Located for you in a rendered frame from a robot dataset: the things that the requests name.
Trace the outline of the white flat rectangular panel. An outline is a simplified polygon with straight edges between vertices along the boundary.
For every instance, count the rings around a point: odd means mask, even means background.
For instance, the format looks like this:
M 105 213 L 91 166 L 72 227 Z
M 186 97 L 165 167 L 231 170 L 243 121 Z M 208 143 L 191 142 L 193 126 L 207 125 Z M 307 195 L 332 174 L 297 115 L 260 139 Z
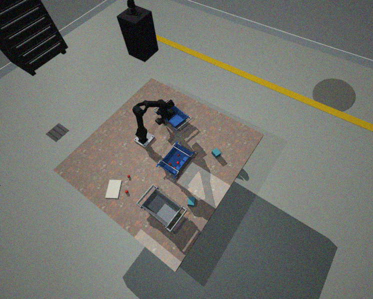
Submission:
M 119 192 L 121 188 L 122 180 L 109 180 L 106 197 L 105 198 L 117 198 L 119 197 Z

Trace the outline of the teal rectangular block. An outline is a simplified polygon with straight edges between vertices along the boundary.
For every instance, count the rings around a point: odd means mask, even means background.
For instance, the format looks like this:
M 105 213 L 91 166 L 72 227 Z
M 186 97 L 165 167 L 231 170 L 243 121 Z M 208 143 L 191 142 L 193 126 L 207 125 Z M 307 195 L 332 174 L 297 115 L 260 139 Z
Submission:
M 218 158 L 221 155 L 221 152 L 217 148 L 212 150 L 211 153 L 215 158 Z
M 195 206 L 195 199 L 196 199 L 195 197 L 189 196 L 187 206 L 194 207 Z

